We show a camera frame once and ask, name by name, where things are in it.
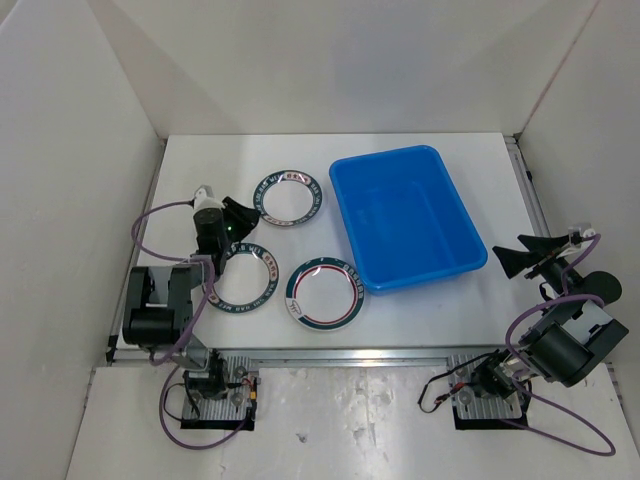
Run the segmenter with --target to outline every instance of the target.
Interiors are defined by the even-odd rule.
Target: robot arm
[[[583,278],[564,259],[567,252],[579,251],[598,239],[595,232],[578,228],[556,238],[520,235],[518,240],[526,252],[502,247],[493,251],[509,278],[530,268],[525,278],[542,276],[560,296],[590,294],[607,305],[622,295],[620,282],[607,272],[592,272]],[[496,352],[475,368],[472,388],[476,396],[507,398],[515,391],[513,374],[523,368],[529,375],[571,387],[603,361],[627,333],[626,327],[592,301],[552,306],[518,340],[516,349],[526,364],[508,350]]]
[[[233,255],[234,244],[258,225],[260,213],[230,197],[218,201],[208,186],[196,191],[192,205],[198,244],[192,258],[209,257],[214,266],[214,281],[218,281]],[[124,341],[152,355],[174,347],[194,315],[191,291],[208,280],[208,270],[199,263],[133,267],[126,293]],[[190,400],[226,399],[230,387],[242,385],[242,382],[229,382],[226,360],[195,335],[189,337],[188,343],[178,349],[171,360],[185,369],[183,379]]]

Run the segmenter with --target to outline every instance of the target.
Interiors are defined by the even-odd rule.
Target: white enclosure wall
[[[9,14],[15,4],[16,0],[0,0],[0,23]]]
[[[640,439],[640,3],[600,3],[521,139],[552,232],[591,221],[602,241],[585,271],[623,286],[607,310],[630,335],[614,352],[625,413]]]
[[[158,134],[522,130],[595,0],[89,0]]]
[[[0,478],[64,478],[159,141],[84,0],[0,25]]]

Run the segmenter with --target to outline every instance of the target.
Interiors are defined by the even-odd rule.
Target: decorative plate border
[[[320,322],[306,315],[300,305],[296,301],[296,294],[298,291],[298,285],[309,273],[316,271],[318,268],[328,268],[332,270],[338,270],[346,273],[349,277],[351,288],[353,288],[353,303],[349,311],[342,317],[332,320],[330,322]],[[298,320],[301,324],[309,327],[313,330],[320,331],[332,331],[348,325],[362,308],[364,303],[364,285],[360,281],[360,275],[356,272],[355,268],[349,265],[343,260],[332,257],[320,257],[309,260],[306,263],[300,265],[295,272],[289,278],[287,283],[287,290],[285,294],[285,304],[288,312],[293,318]]]
[[[266,303],[269,298],[273,296],[273,293],[276,291],[276,287],[278,286],[278,280],[280,278],[280,270],[278,268],[278,263],[273,255],[264,247],[260,245],[256,245],[255,243],[240,243],[234,244],[229,252],[227,258],[231,258],[234,255],[255,255],[262,263],[265,264],[267,269],[269,270],[269,283],[265,288],[264,292],[255,300],[245,303],[243,305],[236,305],[233,303],[226,302],[216,292],[215,285],[213,286],[213,292],[211,296],[209,296],[209,303],[213,305],[218,310],[222,310],[227,313],[246,313],[255,310],[258,307],[261,307]]]
[[[269,215],[267,210],[264,208],[264,196],[267,193],[267,190],[280,182],[298,182],[307,187],[311,192],[311,208],[302,217],[291,221],[278,220],[277,218],[273,218],[271,215]],[[300,225],[301,223],[309,221],[316,213],[318,213],[321,205],[322,189],[320,188],[320,184],[311,175],[300,172],[298,170],[281,170],[279,172],[272,173],[271,175],[265,177],[253,192],[254,208],[260,211],[260,214],[262,215],[262,218],[265,220],[265,222],[276,225],[278,227],[292,227],[294,225]]]

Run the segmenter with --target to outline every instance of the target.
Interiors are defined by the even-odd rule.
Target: metal base plate
[[[257,371],[251,371],[251,359],[244,356],[227,356],[221,355],[226,361],[229,369],[229,381],[241,382],[241,378],[234,376],[234,370],[237,367],[244,367],[252,376],[257,376]],[[222,400],[200,399],[197,401],[200,409],[200,418],[196,417],[195,412],[191,408],[191,404],[185,396],[182,405],[182,422],[180,428],[185,430],[235,430],[238,425],[247,416],[247,411],[251,408],[249,401],[250,389],[248,386],[242,386],[230,390],[227,398]],[[255,425],[252,420],[245,423],[243,430],[254,429]]]
[[[451,370],[461,363],[468,362],[473,355],[452,355],[447,359],[447,370]],[[471,372],[484,359],[480,359],[467,367],[463,367],[449,376],[449,386],[453,387],[459,382],[468,383],[471,381]],[[507,424],[499,422],[500,419],[518,420],[524,419],[526,415],[520,408],[520,400],[517,394],[511,395],[507,400],[500,397],[478,398],[473,394],[470,387],[464,387],[451,399],[456,417],[456,428],[464,430],[468,428],[513,428]],[[476,425],[465,426],[458,425],[460,422],[473,421]],[[478,421],[490,421],[487,425],[480,425]]]

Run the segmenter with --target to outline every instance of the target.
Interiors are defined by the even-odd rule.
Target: screw
[[[247,376],[247,369],[244,368],[242,365],[236,367],[233,369],[233,375],[236,378],[243,378]]]
[[[458,392],[457,398],[462,405],[469,405],[473,401],[473,391],[469,387],[464,387]]]
[[[234,393],[229,399],[235,407],[239,407],[244,402],[244,397],[240,393]]]

